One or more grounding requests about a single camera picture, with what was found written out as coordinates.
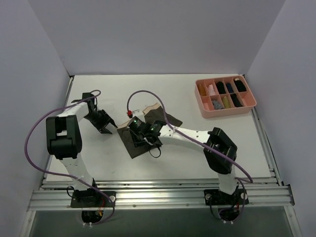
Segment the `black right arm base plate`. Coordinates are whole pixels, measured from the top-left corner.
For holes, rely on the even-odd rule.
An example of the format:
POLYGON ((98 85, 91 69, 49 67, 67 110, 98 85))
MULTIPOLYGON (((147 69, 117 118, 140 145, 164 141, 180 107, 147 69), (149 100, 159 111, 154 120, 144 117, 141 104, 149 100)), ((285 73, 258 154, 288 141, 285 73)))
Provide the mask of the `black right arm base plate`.
POLYGON ((237 188, 232 195, 224 193, 219 189, 206 189, 203 192, 205 204, 209 206, 249 204, 247 192, 242 188, 237 188))

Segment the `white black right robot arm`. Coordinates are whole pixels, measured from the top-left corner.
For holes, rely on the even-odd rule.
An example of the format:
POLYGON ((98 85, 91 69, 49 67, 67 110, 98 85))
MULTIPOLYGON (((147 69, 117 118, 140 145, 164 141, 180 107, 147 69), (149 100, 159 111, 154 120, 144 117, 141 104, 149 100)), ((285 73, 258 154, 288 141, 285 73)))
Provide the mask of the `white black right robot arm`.
POLYGON ((127 128, 138 142, 151 147, 175 145, 203 153, 210 169, 218 175, 220 200, 229 204, 237 198, 237 146, 222 129, 190 130, 163 121, 151 124, 138 117, 132 118, 127 128))

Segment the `brown underwear cream waistband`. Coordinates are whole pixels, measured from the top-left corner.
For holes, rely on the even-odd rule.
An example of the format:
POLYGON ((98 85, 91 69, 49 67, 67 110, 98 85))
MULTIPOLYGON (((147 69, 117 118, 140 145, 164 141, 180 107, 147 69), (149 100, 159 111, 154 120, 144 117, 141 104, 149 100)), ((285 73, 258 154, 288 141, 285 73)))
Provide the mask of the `brown underwear cream waistband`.
MULTIPOLYGON (((159 103, 148 106, 143 111, 135 113, 135 115, 141 115, 143 121, 149 122, 150 124, 153 124, 156 120, 165 121, 163 116, 163 109, 159 103)), ((162 146, 161 142, 159 142, 158 145, 151 146, 146 141, 137 140, 135 135, 128 130, 128 123, 129 120, 122 125, 119 125, 117 128, 117 132, 132 159, 154 148, 162 146)))

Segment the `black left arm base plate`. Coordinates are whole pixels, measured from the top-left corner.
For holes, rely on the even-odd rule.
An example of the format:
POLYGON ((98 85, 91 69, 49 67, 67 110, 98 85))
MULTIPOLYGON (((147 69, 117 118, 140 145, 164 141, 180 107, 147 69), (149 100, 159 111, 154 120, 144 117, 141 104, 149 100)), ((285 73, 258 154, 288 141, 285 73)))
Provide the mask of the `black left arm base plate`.
POLYGON ((111 201, 95 190, 74 191, 72 194, 71 208, 113 207, 116 202, 116 192, 104 191, 111 201))

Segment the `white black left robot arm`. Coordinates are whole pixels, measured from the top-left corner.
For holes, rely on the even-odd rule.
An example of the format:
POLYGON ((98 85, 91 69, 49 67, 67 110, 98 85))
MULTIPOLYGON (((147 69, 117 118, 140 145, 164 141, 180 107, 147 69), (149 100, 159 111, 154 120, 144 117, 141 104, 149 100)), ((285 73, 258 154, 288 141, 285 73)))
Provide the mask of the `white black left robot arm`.
POLYGON ((109 124, 117 128, 106 111, 98 108, 94 92, 101 91, 84 92, 82 99, 72 101, 62 113, 48 117, 45 121, 47 150, 50 155, 60 160, 73 180, 75 199, 81 198, 88 207, 94 207, 99 203, 100 194, 95 190, 96 183, 81 157, 82 138, 79 122, 86 119, 101 134, 112 134, 107 129, 109 124))

